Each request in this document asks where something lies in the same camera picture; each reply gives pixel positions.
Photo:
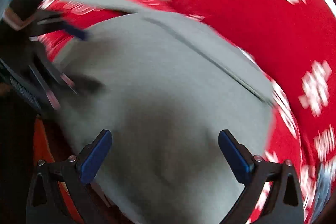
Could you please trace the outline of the red wedding pillow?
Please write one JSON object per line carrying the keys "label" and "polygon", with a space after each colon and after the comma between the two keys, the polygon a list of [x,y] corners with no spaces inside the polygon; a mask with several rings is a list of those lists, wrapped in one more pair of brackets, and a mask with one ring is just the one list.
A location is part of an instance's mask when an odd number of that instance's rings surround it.
{"label": "red wedding pillow", "polygon": [[335,126],[335,16],[324,0],[165,0],[250,53],[305,131]]}

